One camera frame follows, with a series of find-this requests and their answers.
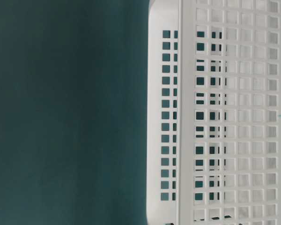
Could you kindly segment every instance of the dark teal background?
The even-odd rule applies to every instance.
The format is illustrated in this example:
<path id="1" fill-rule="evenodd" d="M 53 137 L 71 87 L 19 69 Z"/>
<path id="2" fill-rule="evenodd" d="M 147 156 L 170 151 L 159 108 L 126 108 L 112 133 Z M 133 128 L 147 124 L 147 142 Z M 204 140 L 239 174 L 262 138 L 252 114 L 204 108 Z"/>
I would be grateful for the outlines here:
<path id="1" fill-rule="evenodd" d="M 0 225 L 144 225 L 148 0 L 0 0 Z"/>

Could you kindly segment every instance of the grid pattern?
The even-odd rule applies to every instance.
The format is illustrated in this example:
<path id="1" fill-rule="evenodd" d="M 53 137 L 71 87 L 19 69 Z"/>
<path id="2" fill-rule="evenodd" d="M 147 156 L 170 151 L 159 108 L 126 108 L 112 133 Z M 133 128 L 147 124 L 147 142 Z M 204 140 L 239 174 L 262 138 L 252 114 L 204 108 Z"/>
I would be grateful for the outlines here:
<path id="1" fill-rule="evenodd" d="M 278 225 L 279 1 L 193 1 L 194 222 Z"/>
<path id="2" fill-rule="evenodd" d="M 161 201 L 176 200 L 177 30 L 163 30 L 161 89 Z"/>

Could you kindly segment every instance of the plastic basket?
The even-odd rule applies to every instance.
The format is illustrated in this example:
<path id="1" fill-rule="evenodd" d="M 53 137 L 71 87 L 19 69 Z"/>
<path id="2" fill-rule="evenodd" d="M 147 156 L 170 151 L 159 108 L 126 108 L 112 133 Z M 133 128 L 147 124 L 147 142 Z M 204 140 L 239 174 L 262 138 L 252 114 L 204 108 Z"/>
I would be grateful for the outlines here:
<path id="1" fill-rule="evenodd" d="M 281 0 L 155 0 L 150 225 L 281 225 Z"/>

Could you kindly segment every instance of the white plastic basket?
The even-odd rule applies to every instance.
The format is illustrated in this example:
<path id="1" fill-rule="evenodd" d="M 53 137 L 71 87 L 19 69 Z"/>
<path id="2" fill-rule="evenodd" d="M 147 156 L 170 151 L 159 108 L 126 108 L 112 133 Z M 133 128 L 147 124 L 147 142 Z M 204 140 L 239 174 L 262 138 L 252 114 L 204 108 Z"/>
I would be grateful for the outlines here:
<path id="1" fill-rule="evenodd" d="M 281 0 L 153 0 L 150 225 L 281 225 Z"/>

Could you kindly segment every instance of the teal surface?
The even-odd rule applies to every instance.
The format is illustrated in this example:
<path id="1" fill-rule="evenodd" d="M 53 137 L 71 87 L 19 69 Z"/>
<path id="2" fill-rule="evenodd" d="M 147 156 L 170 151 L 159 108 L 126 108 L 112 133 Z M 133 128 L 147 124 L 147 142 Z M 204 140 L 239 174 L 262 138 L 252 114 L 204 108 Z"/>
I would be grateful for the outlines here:
<path id="1" fill-rule="evenodd" d="M 0 0 L 0 225 L 144 225 L 147 0 Z"/>

